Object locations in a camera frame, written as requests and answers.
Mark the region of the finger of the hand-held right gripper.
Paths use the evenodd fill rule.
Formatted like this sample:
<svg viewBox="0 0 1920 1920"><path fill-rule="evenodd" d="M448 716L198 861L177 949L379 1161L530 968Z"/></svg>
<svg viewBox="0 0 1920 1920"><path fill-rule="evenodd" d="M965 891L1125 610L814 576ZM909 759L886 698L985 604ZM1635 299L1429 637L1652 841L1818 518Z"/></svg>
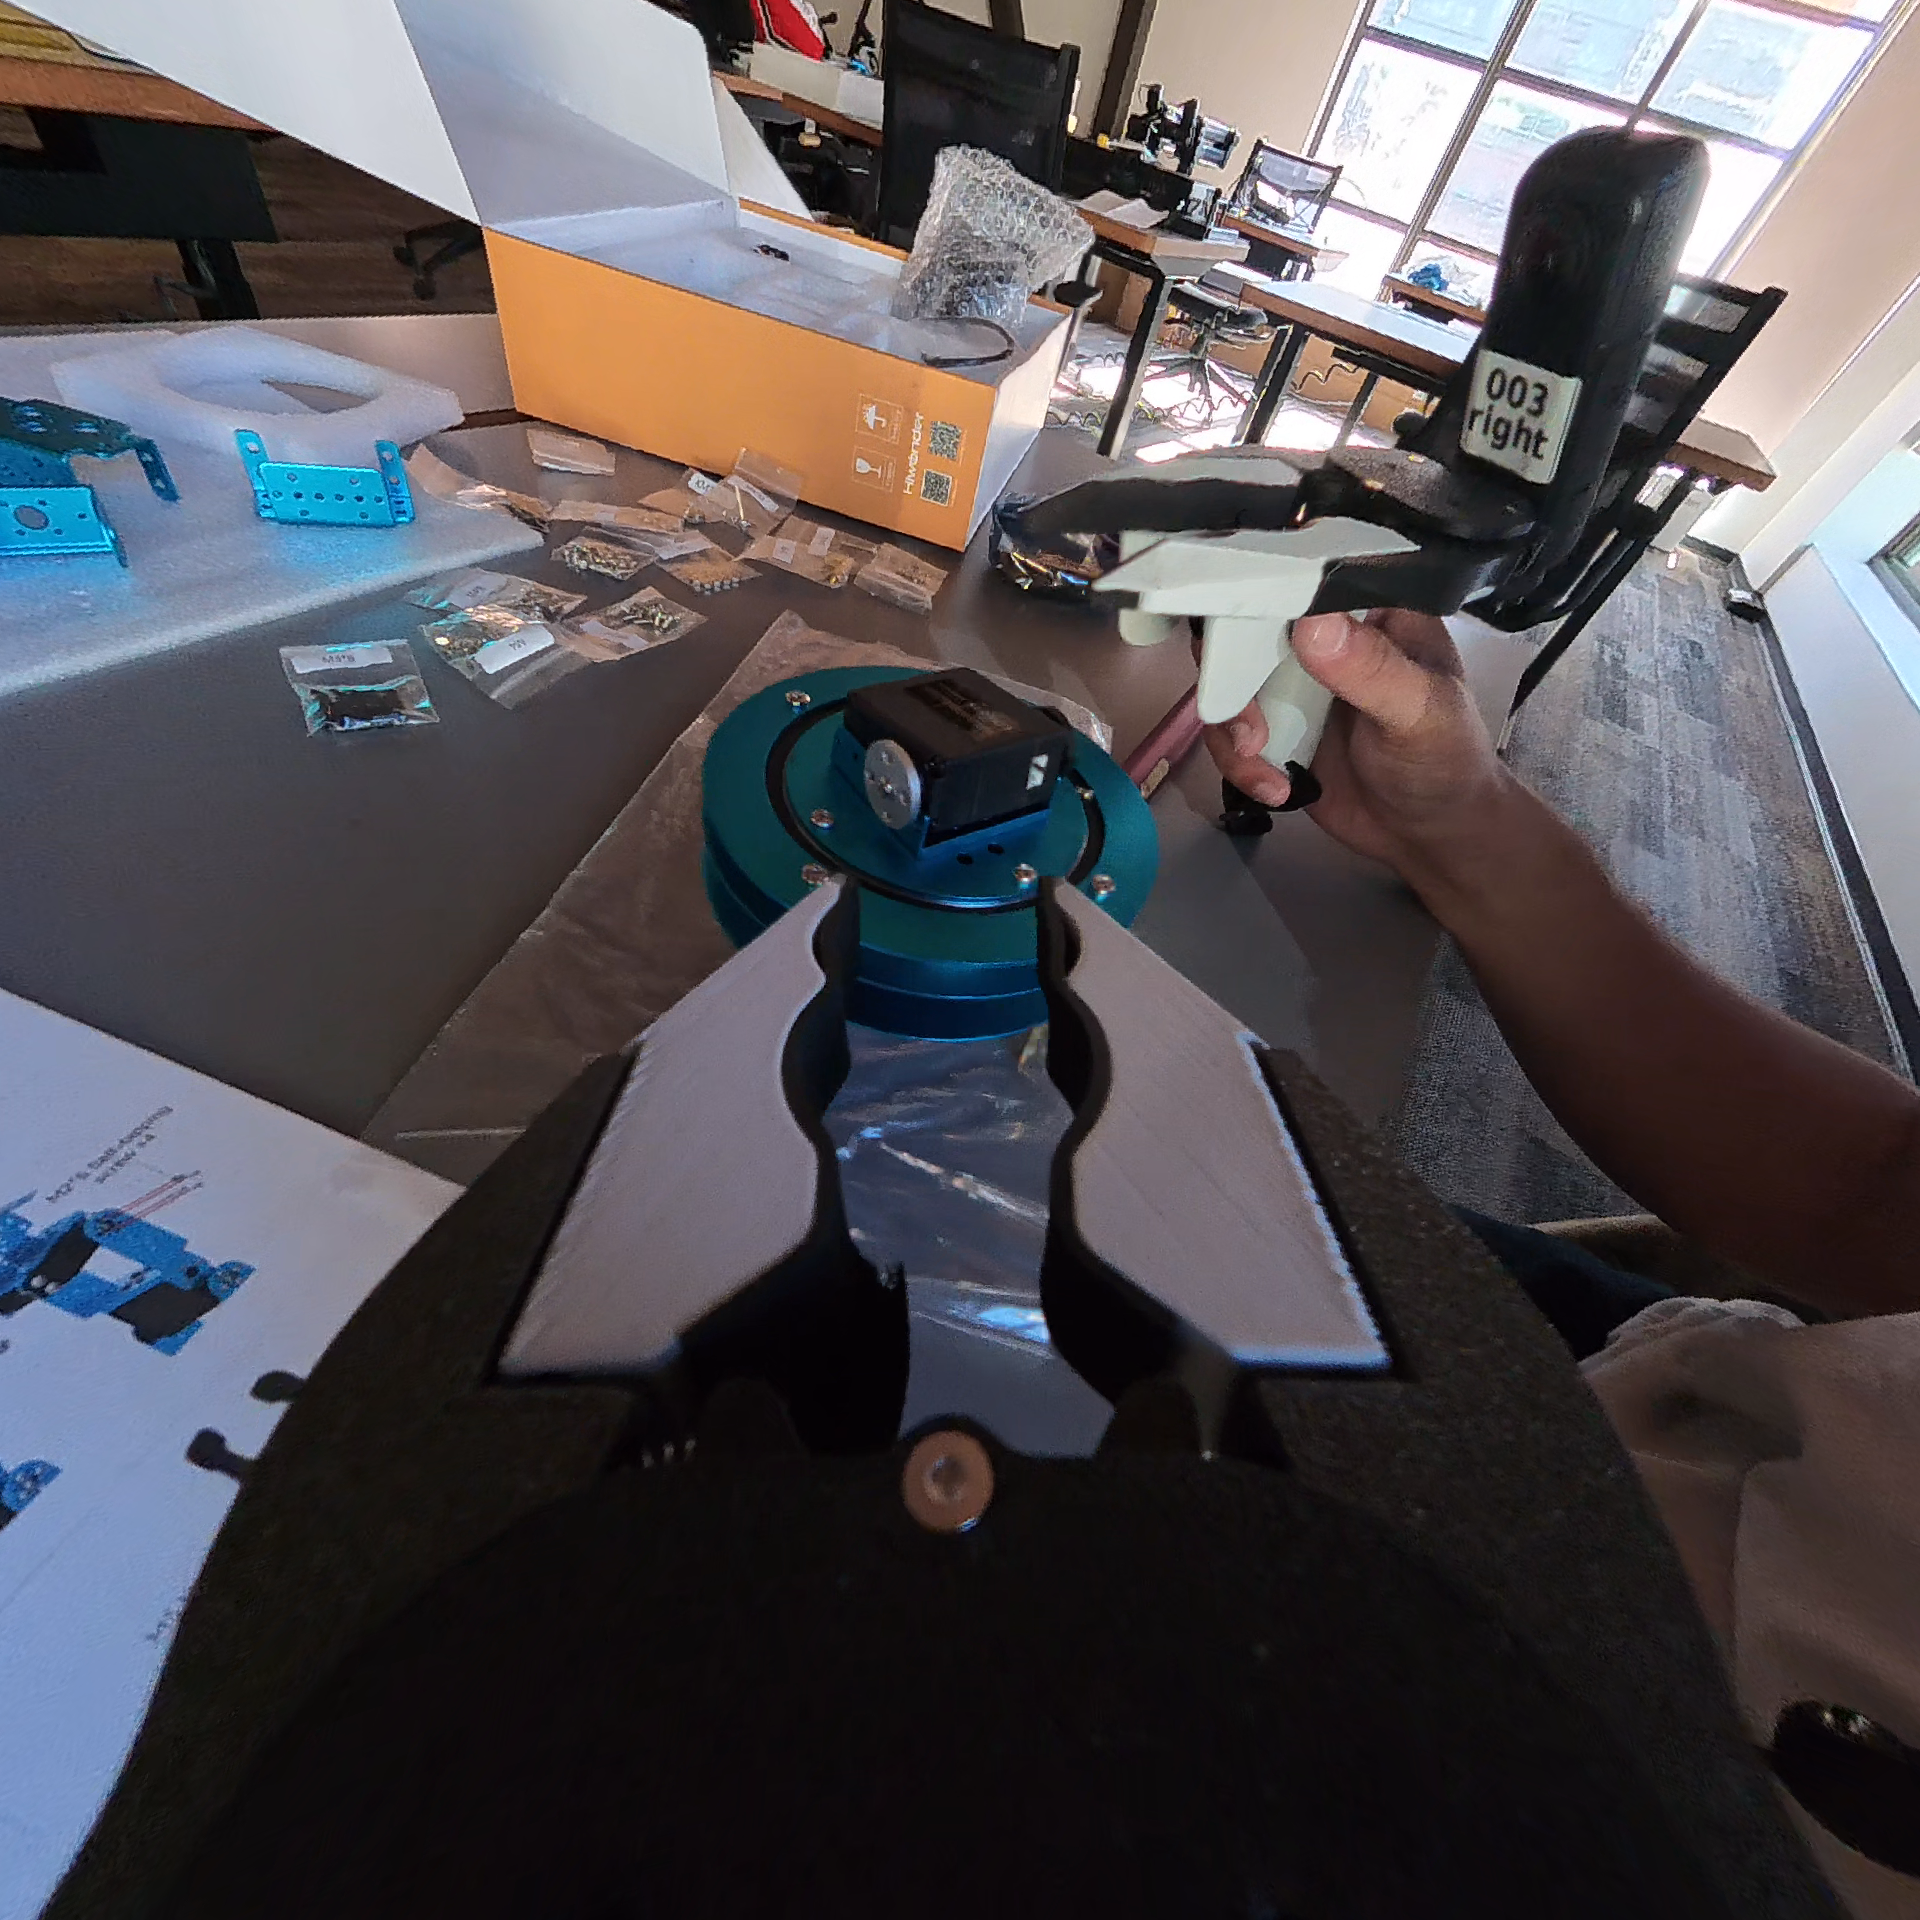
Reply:
<svg viewBox="0 0 1920 1920"><path fill-rule="evenodd" d="M1276 453L1184 453L1167 463L1103 463L1096 473L1023 506L1024 535L1235 535L1330 518L1341 469L1294 467Z"/></svg>
<svg viewBox="0 0 1920 1920"><path fill-rule="evenodd" d="M1413 556L1418 542L1370 522L1167 535L1119 557L1096 595L1162 617L1304 617L1332 566Z"/></svg>

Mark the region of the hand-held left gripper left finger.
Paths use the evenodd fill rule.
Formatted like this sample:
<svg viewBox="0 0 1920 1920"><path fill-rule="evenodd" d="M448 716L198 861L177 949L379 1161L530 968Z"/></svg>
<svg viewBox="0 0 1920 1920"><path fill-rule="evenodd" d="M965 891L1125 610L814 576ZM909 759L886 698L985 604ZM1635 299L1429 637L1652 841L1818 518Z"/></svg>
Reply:
<svg viewBox="0 0 1920 1920"><path fill-rule="evenodd" d="M501 1376L626 1382L664 1439L760 1382L808 1443L871 1437L871 1264L826 1133L855 961L858 891L824 877L639 1035Z"/></svg>

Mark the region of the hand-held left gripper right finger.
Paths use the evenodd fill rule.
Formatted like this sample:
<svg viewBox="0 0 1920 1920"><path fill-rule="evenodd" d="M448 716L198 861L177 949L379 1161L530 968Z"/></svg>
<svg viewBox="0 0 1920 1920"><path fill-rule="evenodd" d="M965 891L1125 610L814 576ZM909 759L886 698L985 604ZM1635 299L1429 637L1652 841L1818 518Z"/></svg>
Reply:
<svg viewBox="0 0 1920 1920"><path fill-rule="evenodd" d="M1263 1041L1061 877L1038 899L1038 984L1069 1104L1042 1252L1055 1353L1111 1407L1175 1386L1205 1443L1257 1382L1392 1376Z"/></svg>

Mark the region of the black servo motor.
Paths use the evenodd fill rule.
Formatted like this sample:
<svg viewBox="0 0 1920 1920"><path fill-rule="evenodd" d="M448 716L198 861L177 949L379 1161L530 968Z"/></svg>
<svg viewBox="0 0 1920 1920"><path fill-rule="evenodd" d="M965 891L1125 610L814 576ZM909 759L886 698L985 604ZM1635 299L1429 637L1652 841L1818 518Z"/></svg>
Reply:
<svg viewBox="0 0 1920 1920"><path fill-rule="evenodd" d="M1074 730L977 668L846 695L828 770L913 859L1007 851L1045 827Z"/></svg>

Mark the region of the blue round turntable base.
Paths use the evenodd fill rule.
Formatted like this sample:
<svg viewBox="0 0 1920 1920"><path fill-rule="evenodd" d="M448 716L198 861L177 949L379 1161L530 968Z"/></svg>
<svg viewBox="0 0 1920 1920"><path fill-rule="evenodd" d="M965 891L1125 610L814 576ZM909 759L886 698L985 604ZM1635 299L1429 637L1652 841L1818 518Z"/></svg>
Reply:
<svg viewBox="0 0 1920 1920"><path fill-rule="evenodd" d="M1160 875L1160 831L1117 758L1064 708L1031 702L1074 730L1045 827L1007 851L902 851L837 783L828 741L852 689L913 671L933 668L803 671L755 691L718 725L701 763L707 905L743 945L816 886L852 882L852 1023L925 1041L1007 1037L1045 1023L1042 877L1132 925Z"/></svg>

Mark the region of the person's right forearm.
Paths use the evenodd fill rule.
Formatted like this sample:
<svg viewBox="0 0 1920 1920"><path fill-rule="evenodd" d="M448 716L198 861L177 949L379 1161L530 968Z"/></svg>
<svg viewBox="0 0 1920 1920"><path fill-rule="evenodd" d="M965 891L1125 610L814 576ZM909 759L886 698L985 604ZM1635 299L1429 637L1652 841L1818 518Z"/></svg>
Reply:
<svg viewBox="0 0 1920 1920"><path fill-rule="evenodd" d="M1494 759L1413 813L1399 861L1618 1190L1818 1311L1918 1309L1918 1083L1692 961Z"/></svg>

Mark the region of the grey desk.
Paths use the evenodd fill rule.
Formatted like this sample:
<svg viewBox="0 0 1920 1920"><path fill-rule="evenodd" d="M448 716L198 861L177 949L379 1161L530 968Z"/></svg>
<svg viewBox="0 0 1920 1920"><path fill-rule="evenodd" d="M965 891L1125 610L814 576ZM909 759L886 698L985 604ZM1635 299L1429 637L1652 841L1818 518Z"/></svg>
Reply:
<svg viewBox="0 0 1920 1920"><path fill-rule="evenodd" d="M439 439L537 490L507 400ZM981 539L932 617L752 584L527 708L427 668L441 725L307 739L279 645L406 630L406 586L3 698L3 987L358 1136L781 610L1088 702L1132 747L1187 685L1088 610L1001 586ZM1197 758L1153 800L1138 933L1378 1122L1436 952L1428 913L1304 820L1216 829Z"/></svg>

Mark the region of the person's right hand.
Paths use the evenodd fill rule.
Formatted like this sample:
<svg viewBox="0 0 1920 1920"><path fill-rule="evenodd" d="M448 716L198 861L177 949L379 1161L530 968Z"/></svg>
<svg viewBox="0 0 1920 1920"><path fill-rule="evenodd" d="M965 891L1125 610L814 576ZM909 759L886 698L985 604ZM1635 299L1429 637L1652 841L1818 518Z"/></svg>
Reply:
<svg viewBox="0 0 1920 1920"><path fill-rule="evenodd" d="M1340 844L1428 891L1492 841L1513 792L1452 632L1424 610L1313 613L1294 655L1332 695L1308 759L1308 815Z"/></svg>

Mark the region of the dark antistatic bag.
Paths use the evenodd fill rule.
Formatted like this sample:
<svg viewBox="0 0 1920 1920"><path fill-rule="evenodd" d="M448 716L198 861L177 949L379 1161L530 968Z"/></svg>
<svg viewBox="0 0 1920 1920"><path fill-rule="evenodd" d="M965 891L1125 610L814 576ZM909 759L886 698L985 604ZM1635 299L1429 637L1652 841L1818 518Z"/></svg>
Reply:
<svg viewBox="0 0 1920 1920"><path fill-rule="evenodd" d="M1038 539L1027 526L1034 495L1001 495L990 518L990 566L995 576L1027 597L1093 606L1101 576L1119 566L1117 535Z"/></svg>

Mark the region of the red metal cylinder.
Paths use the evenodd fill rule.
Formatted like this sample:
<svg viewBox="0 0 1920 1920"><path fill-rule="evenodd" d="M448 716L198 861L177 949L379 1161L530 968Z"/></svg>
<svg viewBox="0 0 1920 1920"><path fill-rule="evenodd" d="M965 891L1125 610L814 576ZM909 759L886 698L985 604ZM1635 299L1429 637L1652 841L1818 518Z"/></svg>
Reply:
<svg viewBox="0 0 1920 1920"><path fill-rule="evenodd" d="M1187 691L1119 758L1122 772L1135 783L1143 800L1153 800L1160 783L1191 755L1203 730L1205 721L1197 717L1196 691Z"/></svg>

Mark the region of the wood-edged table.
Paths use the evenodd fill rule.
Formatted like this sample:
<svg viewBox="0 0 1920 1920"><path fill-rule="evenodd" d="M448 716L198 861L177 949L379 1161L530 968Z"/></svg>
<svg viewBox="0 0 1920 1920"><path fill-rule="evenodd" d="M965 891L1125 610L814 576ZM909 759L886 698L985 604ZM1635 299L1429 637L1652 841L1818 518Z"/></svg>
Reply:
<svg viewBox="0 0 1920 1920"><path fill-rule="evenodd" d="M1380 379L1424 396L1436 396L1469 357L1469 332L1420 320L1399 304L1364 299L1315 277L1276 279L1235 259L1208 261L1197 247L1181 252L1172 237L1117 223L1111 212L1085 212L1085 223L1093 230L1091 255L1145 279L1149 290L1138 325L1125 346L1117 397L1107 407L1107 425L1101 432L1096 448L1103 456L1117 456L1125 444L1145 383L1149 350L1160 340L1167 307L1181 279L1203 284L1205 277L1216 277L1216 292L1236 296L1245 307L1254 307L1276 322L1276 335L1263 351L1257 383L1242 411L1235 444L1263 439L1308 340L1374 361Z"/></svg>

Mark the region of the large clear plastic bag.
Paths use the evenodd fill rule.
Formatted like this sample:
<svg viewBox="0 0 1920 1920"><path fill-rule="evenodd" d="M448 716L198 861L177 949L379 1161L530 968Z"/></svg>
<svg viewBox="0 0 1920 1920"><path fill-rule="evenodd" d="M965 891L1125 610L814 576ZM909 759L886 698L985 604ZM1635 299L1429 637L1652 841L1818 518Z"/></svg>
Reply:
<svg viewBox="0 0 1920 1920"><path fill-rule="evenodd" d="M402 1117L448 1117L451 1098L472 1098L511 1120L517 1136L435 1227L393 1267L340 1333L320 1371L288 1413L279 1443L297 1434L350 1447L420 1497L541 1509L593 1478L639 1473L692 1482L875 1482L890 1489L913 1450L981 1456L972 1482L990 1485L1007 1450L1001 1430L970 1409L927 1413L902 1430L911 1392L911 1296L871 1264L871 1437L808 1443L784 1399L760 1382L729 1382L687 1437L651 1427L651 1399L626 1382L507 1382L495 1373L541 1246L557 1223L571 1176L626 1078L633 1046L675 1001L729 961L712 906L690 906L687 859L645 855L637 829L651 800L619 820L565 877L554 901L472 988L423 1062L397 1090ZM1350 1238L1369 1301L1388 1336L1394 1371L1384 1382L1257 1382L1235 1427L1197 1439L1187 1399L1162 1383L1111 1407L1055 1353L1088 1394L1107 1407L1093 1459L1180 1465L1225 1456L1249 1468L1296 1473L1308 1482L1363 1482L1420 1443L1446 1417L1471 1343L1452 1281L1469 1301L1498 1272L1477 1252L1440 1202L1394 1166L1380 1145L1313 1079L1269 1052L1285 1113L1308 1150L1315 1177Z"/></svg>

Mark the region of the bubble wrap bundle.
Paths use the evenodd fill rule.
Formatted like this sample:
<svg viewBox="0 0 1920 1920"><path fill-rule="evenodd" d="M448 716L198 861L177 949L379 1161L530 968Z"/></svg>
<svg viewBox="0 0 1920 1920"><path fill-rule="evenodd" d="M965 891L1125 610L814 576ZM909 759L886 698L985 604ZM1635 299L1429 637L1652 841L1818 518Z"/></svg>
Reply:
<svg viewBox="0 0 1920 1920"><path fill-rule="evenodd" d="M1091 241L1085 212L1007 156L940 145L889 312L902 322L994 322L1014 332L1031 292L1061 284Z"/></svg>

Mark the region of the person's dark pants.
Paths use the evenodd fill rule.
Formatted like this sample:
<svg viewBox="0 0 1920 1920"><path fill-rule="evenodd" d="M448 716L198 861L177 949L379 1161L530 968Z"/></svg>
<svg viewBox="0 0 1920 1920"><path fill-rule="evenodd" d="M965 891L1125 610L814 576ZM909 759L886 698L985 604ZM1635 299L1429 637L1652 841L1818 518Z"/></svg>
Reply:
<svg viewBox="0 0 1920 1920"><path fill-rule="evenodd" d="M1498 1220L1460 1203L1452 1207L1452 1218L1479 1238L1510 1277L1516 1277L1577 1362L1603 1353L1606 1338L1642 1309L1678 1298L1670 1287L1618 1270L1571 1238Z"/></svg>

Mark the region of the paned window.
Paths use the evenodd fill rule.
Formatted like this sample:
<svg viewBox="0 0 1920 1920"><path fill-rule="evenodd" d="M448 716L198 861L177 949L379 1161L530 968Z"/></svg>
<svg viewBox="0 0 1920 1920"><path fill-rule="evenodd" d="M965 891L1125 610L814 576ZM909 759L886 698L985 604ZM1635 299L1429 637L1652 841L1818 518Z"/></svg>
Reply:
<svg viewBox="0 0 1920 1920"><path fill-rule="evenodd" d="M1707 145L1682 259L1731 263L1912 2L1364 2L1308 156L1340 166L1320 277L1378 296L1440 268L1483 304L1525 166L1574 130Z"/></svg>

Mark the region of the white assembly booklet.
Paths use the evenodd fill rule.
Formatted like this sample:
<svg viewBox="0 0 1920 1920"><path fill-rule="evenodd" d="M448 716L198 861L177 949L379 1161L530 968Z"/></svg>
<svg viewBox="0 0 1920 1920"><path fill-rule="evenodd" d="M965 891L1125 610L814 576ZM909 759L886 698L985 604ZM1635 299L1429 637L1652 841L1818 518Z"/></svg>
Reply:
<svg viewBox="0 0 1920 1920"><path fill-rule="evenodd" d="M3 996L3 1917L94 1825L239 1473L455 1194Z"/></svg>

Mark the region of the orange cardboard box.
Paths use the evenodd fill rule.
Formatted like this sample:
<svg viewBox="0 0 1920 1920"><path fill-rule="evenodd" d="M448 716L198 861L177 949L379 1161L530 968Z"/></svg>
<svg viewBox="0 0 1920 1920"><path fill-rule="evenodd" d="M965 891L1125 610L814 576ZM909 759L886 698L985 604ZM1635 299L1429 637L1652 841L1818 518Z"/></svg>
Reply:
<svg viewBox="0 0 1920 1920"><path fill-rule="evenodd" d="M889 312L905 255L803 215L651 2L27 2L484 229L519 411L965 549L1045 425L1058 304Z"/></svg>

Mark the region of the group of small screw bags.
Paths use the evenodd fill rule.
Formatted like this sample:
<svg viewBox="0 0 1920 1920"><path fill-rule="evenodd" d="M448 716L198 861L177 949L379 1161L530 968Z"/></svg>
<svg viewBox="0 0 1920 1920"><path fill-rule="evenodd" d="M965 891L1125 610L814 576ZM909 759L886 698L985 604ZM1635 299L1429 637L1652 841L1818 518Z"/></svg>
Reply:
<svg viewBox="0 0 1920 1920"><path fill-rule="evenodd" d="M397 637L284 645L282 671L311 735L435 725L420 660L495 708L519 708L590 667L692 637L707 597L760 576L919 613L947 584L940 560L808 518L800 476L756 449L741 449L729 473L690 467L637 506L472 484L427 449L408 460L408 476L451 506L501 508L550 535L545 556L565 580L464 566L406 591L420 621Z"/></svg>

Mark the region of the person's white shirt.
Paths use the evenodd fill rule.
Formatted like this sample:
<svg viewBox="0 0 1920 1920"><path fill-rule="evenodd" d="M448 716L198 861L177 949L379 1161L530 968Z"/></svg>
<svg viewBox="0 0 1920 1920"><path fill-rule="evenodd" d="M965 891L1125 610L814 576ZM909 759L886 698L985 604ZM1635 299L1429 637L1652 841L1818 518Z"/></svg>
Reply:
<svg viewBox="0 0 1920 1920"><path fill-rule="evenodd" d="M1918 1311L1579 1309L1571 1349L1689 1569L1739 1703L1918 1745Z"/></svg>

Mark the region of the white foam sheet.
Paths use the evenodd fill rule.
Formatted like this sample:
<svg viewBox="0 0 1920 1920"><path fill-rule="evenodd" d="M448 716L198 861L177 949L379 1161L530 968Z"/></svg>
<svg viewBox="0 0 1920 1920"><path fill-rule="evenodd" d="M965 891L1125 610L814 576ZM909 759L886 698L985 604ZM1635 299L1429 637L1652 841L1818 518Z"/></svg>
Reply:
<svg viewBox="0 0 1920 1920"><path fill-rule="evenodd" d="M464 411L507 400L507 351L494 312L263 320L303 340L457 391ZM72 350L165 340L165 325L3 330L3 396L52 397L52 366ZM423 495L418 518L384 533L288 530L251 511L234 453L177 449L152 432L183 498L151 492L129 460L82 463L129 560L3 557L3 698L262 628L303 610L415 584L430 572L517 557L537 533L508 511Z"/></svg>

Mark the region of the blue perforated bracket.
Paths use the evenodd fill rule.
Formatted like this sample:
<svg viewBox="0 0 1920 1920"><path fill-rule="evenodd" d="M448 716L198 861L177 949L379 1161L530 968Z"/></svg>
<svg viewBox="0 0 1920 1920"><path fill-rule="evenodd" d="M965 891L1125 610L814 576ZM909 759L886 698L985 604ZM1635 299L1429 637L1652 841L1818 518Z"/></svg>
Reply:
<svg viewBox="0 0 1920 1920"><path fill-rule="evenodd" d="M234 449L251 485L251 508L263 522L393 530L415 522L402 449L393 439L371 444L371 463L273 460L257 432L239 427Z"/></svg>

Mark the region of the small blue angled bracket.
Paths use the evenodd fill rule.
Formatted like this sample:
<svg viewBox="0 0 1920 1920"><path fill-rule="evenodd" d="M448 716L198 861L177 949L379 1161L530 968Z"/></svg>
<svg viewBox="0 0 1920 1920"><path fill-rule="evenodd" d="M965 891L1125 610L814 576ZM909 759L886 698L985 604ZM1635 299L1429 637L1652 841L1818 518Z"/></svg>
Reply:
<svg viewBox="0 0 1920 1920"><path fill-rule="evenodd" d="M114 557L127 551L88 484L3 485L3 557Z"/></svg>
<svg viewBox="0 0 1920 1920"><path fill-rule="evenodd" d="M3 397L3 490L79 485L72 460L133 456L147 485L181 498L181 485L152 437L129 425L47 397Z"/></svg>

